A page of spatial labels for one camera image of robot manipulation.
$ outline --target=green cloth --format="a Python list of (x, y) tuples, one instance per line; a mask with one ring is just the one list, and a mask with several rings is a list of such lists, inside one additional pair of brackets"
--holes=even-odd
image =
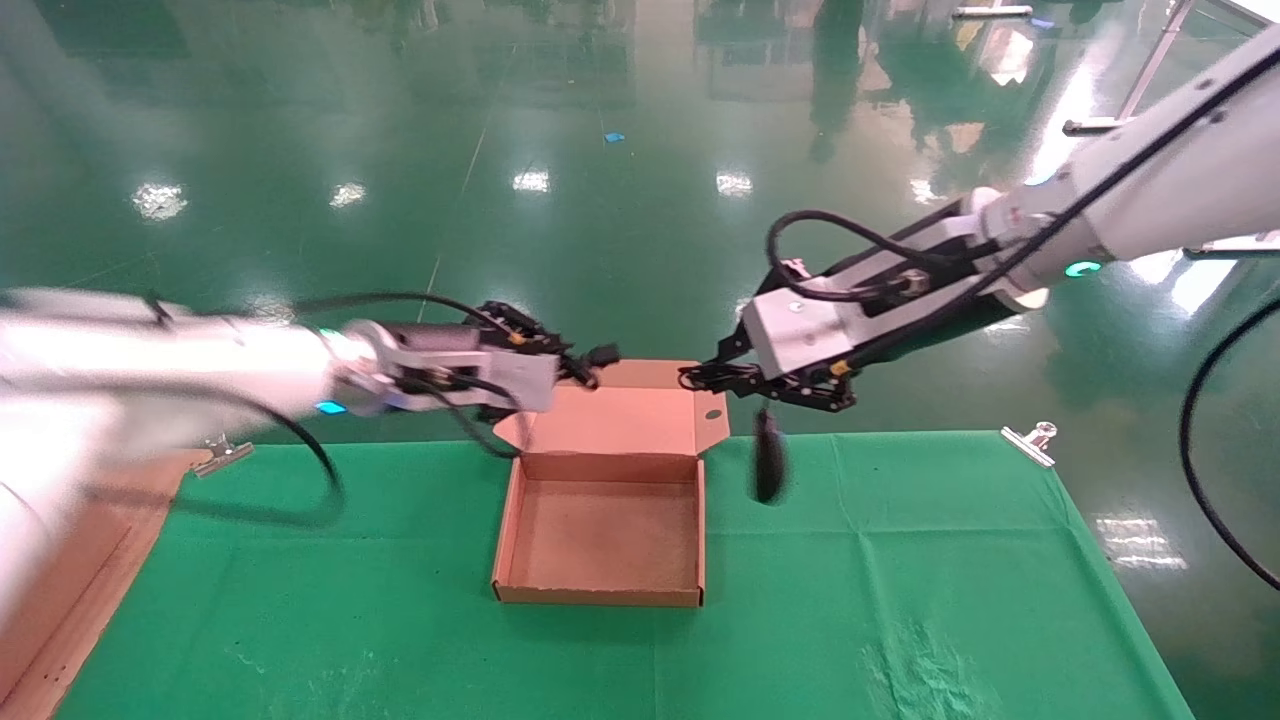
[[(1184, 719), (1057, 475), (998, 433), (797, 436), (777, 506), (707, 456), (707, 606), (518, 606), (489, 588), (508, 462), (349, 445), (325, 530), (175, 514), (59, 717)], [(296, 502), (261, 447), (183, 495)]]

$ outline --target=metal clip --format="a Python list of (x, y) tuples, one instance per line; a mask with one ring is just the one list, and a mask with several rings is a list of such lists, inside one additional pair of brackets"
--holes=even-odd
[(197, 478), (206, 478), (253, 452), (253, 443), (246, 442), (244, 445), (234, 446), (227, 439), (227, 433), (220, 433), (215, 438), (205, 439), (205, 447), (207, 447), (214, 456), (191, 469)]
[(1025, 436), (1009, 428), (1002, 428), (1000, 434), (1042, 468), (1053, 466), (1053, 459), (1046, 452), (1048, 450), (1048, 441), (1057, 434), (1057, 425), (1053, 423), (1036, 423), (1036, 429)]

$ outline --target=box flap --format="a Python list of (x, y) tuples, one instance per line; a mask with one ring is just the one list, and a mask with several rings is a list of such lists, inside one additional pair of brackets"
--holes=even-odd
[(518, 418), (494, 427), (530, 454), (698, 455), (728, 437), (724, 396), (682, 389), (684, 360), (623, 360), (600, 373), (600, 388), (556, 387), (552, 410), (529, 414), (531, 447), (522, 447)]

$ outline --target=cardboard box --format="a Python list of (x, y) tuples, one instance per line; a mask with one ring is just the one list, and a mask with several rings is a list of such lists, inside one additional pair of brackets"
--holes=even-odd
[[(698, 607), (707, 585), (699, 457), (728, 437), (724, 396), (680, 360), (623, 360), (600, 388), (556, 387), (515, 461), (493, 589), (503, 602)], [(517, 418), (494, 432), (520, 447)]]

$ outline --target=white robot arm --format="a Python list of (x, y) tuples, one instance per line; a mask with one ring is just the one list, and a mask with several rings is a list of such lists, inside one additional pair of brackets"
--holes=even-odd
[(289, 419), (334, 409), (545, 411), (558, 379), (591, 387), (594, 369), (617, 360), (612, 346), (571, 356), (558, 336), (498, 302), (471, 310), (470, 324), (356, 320), (342, 332), (104, 293), (22, 290), (8, 302), (0, 626), (69, 529), (81, 483), (104, 466), (253, 430), (271, 423), (264, 409)]
[[(869, 364), (1041, 307), (1048, 287), (1161, 250), (1280, 228), (1280, 26), (1123, 128), (1079, 146), (1044, 183), (977, 188), (883, 238), (822, 211), (769, 232), (771, 273), (690, 389), (764, 395), (838, 411)], [(877, 242), (817, 275), (777, 258), (805, 219)], [(754, 350), (759, 365), (731, 360)]]

